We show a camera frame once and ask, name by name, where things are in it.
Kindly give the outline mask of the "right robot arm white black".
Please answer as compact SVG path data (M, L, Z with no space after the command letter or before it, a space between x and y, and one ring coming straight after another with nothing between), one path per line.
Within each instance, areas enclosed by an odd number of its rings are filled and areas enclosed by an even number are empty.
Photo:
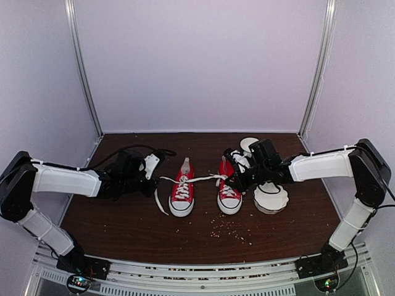
M368 139L353 146L325 152L299 154L282 159L269 139L245 138L241 150L227 149L224 156L234 166L225 184L240 192L255 186L255 206L266 214L286 207L285 184L311 179L348 177L355 182L355 199L325 243L313 265L331 271L344 256L344 249L362 232L391 191L391 169Z

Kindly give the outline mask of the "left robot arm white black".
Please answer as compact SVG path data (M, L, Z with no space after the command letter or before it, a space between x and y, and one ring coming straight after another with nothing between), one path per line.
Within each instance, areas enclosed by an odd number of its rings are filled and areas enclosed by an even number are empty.
M28 152L18 152L1 175L1 218L21 225L47 244L74 273L84 273L89 261L82 247L40 212L31 196L57 192L118 201L123 195L140 192L150 197L159 182L154 172L165 155L153 149L144 156L139 148L132 145L113 152L115 162L103 170L97 165L78 168L44 162L31 158Z

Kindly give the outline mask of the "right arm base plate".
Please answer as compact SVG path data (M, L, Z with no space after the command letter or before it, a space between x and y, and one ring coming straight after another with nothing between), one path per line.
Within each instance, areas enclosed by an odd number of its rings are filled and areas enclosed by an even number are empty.
M296 271L299 279L320 276L326 273L334 273L339 269L348 267L344 258L337 260L329 259L323 255L304 257L295 261Z

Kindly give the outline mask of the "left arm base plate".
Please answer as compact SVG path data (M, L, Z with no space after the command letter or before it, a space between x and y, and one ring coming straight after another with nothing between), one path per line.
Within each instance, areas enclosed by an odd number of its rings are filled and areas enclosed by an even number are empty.
M60 257L56 268L86 278L106 280L110 270L110 261L86 256L81 260Z

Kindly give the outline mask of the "red canvas sneaker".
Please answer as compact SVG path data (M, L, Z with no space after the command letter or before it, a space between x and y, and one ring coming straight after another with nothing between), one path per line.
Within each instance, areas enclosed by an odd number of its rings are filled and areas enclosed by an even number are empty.
M233 173L234 169L231 163L223 156L218 167L218 174L227 179L227 177L230 177ZM216 186L218 187L217 205L221 212L226 215L238 213L242 206L242 194L227 185L224 179L218 179Z
M221 179L219 175L194 177L194 168L189 157L186 157L179 169L176 178L160 176L160 180L173 183L172 191L168 197L168 206L173 216L182 218L188 216L194 207L194 184L198 181Z

